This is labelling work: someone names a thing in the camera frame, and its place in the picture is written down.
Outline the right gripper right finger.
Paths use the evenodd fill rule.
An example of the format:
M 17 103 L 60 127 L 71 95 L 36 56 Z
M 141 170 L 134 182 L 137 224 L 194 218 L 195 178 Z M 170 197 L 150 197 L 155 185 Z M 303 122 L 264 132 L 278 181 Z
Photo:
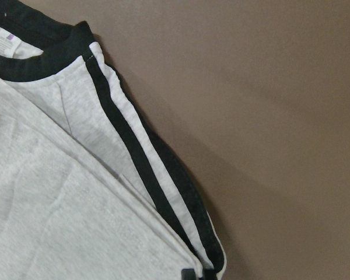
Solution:
M 202 271 L 203 280 L 218 280 L 214 269 L 204 268 Z

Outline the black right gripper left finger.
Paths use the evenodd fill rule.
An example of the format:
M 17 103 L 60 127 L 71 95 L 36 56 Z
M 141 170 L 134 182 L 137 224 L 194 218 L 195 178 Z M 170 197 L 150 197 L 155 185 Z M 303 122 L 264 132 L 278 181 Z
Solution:
M 192 268 L 185 268 L 181 270 L 181 280 L 197 280 L 196 273 Z

